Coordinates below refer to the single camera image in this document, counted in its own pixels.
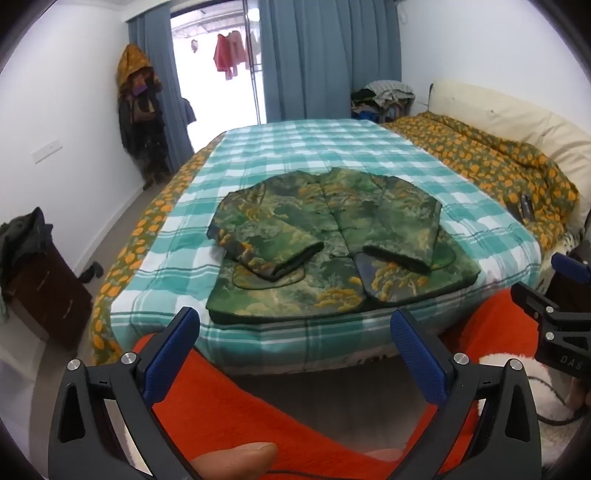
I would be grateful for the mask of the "person left hand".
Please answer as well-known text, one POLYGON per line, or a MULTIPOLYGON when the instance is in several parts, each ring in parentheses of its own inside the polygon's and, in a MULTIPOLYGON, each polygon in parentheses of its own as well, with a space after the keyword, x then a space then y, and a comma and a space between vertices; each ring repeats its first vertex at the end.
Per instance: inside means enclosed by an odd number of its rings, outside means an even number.
POLYGON ((205 480, 254 480, 270 470, 277 453, 276 444, 253 442, 208 452, 191 460, 190 464, 205 480))

